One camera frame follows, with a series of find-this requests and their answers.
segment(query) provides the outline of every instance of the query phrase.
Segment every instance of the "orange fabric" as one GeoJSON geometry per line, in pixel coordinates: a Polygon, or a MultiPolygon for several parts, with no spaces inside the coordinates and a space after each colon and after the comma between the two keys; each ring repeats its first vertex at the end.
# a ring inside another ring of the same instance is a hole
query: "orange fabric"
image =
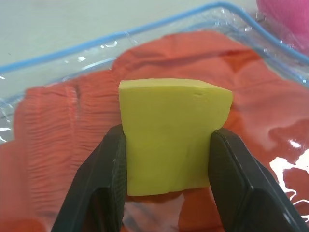
{"type": "MultiPolygon", "coordinates": [[[[166,77],[203,80],[233,91],[225,127],[275,176],[270,163],[278,165],[277,157],[290,164],[283,181],[297,191],[292,202],[308,197],[306,165],[300,169],[296,164],[309,148],[309,91],[270,71],[252,49],[220,33],[199,31],[130,49],[111,70],[28,90],[15,113],[15,141],[0,147],[0,159],[14,154],[4,170],[0,160],[0,194],[6,192],[0,197],[0,216],[9,210],[7,220],[38,218],[50,230],[77,168],[107,130],[121,122],[119,82],[166,77]],[[2,183],[9,176],[12,187],[5,189],[2,183]]],[[[309,215],[308,203],[295,206],[309,215]]],[[[123,232],[223,231],[209,188],[128,198],[124,225],[123,232]]]]}

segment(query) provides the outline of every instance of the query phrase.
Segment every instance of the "yellow foam block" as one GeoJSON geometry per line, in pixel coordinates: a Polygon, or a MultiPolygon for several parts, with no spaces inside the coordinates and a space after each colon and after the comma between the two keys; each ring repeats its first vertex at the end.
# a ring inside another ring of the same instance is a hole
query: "yellow foam block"
{"type": "Polygon", "coordinates": [[[155,195],[209,185],[211,133],[222,127],[232,92],[198,80],[122,81],[127,192],[155,195]]]}

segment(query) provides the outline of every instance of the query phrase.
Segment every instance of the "wrinkled fabric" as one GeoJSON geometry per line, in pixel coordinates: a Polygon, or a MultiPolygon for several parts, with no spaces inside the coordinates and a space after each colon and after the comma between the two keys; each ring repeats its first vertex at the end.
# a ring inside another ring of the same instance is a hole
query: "wrinkled fabric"
{"type": "MultiPolygon", "coordinates": [[[[243,139],[309,218],[309,91],[277,76],[252,49],[197,31],[132,48],[111,70],[26,92],[15,113],[15,140],[0,146],[0,231],[21,219],[51,229],[78,167],[121,123],[120,81],[145,78],[198,79],[231,90],[224,127],[243,139]]],[[[123,232],[224,231],[210,188],[128,197],[123,223],[123,232]]]]}

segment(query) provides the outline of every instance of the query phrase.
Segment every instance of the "clear plastic bag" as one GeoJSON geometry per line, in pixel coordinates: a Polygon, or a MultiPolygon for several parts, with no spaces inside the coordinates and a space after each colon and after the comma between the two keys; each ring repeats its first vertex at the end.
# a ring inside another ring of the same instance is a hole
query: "clear plastic bag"
{"type": "MultiPolygon", "coordinates": [[[[108,128],[121,123],[119,81],[170,77],[167,66],[171,66],[171,77],[202,79],[235,93],[235,117],[225,127],[242,137],[297,209],[301,204],[299,212],[308,222],[307,192],[303,188],[309,182],[305,130],[309,115],[308,64],[309,58],[271,36],[239,8],[215,3],[0,67],[0,164],[4,166],[0,169],[0,189],[4,192],[2,199],[9,199],[0,204],[0,226],[6,228],[7,223],[31,219],[41,224],[37,225],[38,231],[49,231],[77,168],[108,128]],[[212,31],[220,34],[214,36],[212,31]],[[172,35],[147,43],[168,34],[172,35]],[[192,64],[199,68],[186,68],[192,64]],[[11,80],[18,85],[12,86],[11,80]],[[295,181],[295,173],[303,176],[304,182],[295,181]]],[[[124,230],[221,231],[215,205],[212,202],[205,206],[209,202],[208,188],[163,198],[130,198],[124,230]],[[201,196],[207,200],[199,206],[194,199],[201,196]],[[197,207],[202,207],[199,217],[190,216],[197,207]],[[204,221],[205,216],[213,221],[204,221]]]]}

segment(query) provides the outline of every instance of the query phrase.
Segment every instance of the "blue plastic edge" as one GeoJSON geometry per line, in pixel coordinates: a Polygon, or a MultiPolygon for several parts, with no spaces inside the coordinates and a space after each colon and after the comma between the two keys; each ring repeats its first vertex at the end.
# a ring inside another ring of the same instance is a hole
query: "blue plastic edge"
{"type": "Polygon", "coordinates": [[[261,36],[263,36],[266,40],[268,40],[272,45],[280,48],[285,54],[287,54],[287,55],[309,65],[309,57],[307,57],[304,54],[301,54],[300,52],[288,47],[287,45],[285,45],[283,43],[280,43],[280,41],[276,37],[274,37],[269,32],[267,32],[265,29],[263,29],[254,19],[252,19],[241,8],[235,6],[231,3],[228,3],[228,2],[215,2],[215,3],[206,4],[204,6],[195,8],[193,10],[190,10],[190,11],[187,11],[187,12],[184,12],[184,13],[181,13],[181,14],[177,14],[177,15],[169,17],[169,18],[159,20],[157,22],[146,24],[146,25],[141,26],[141,27],[137,27],[137,28],[127,30],[127,31],[122,31],[122,32],[115,32],[113,34],[106,35],[106,36],[97,38],[95,40],[91,40],[91,41],[88,41],[86,43],[82,43],[80,45],[73,46],[73,47],[58,51],[58,52],[54,52],[54,53],[47,54],[47,55],[44,55],[44,56],[39,56],[39,57],[32,58],[32,59],[18,61],[18,62],[15,62],[15,63],[4,65],[4,66],[0,66],[0,73],[3,74],[3,73],[18,70],[18,69],[21,69],[21,68],[41,64],[41,63],[44,63],[44,62],[49,62],[49,61],[52,61],[54,59],[65,57],[67,55],[78,53],[78,52],[81,52],[83,50],[89,49],[91,47],[101,45],[102,43],[105,43],[105,42],[108,42],[108,41],[111,41],[111,40],[117,40],[120,37],[127,36],[128,34],[141,33],[141,32],[144,32],[144,31],[147,31],[147,30],[150,30],[150,29],[160,27],[164,24],[171,23],[171,22],[174,22],[174,21],[186,18],[186,17],[190,17],[192,15],[198,14],[200,12],[203,12],[203,11],[206,11],[206,10],[209,10],[209,9],[213,9],[213,8],[218,8],[218,7],[225,8],[225,9],[229,10],[230,12],[237,14],[241,19],[243,19],[249,26],[251,26],[254,30],[256,30],[261,36]]]}

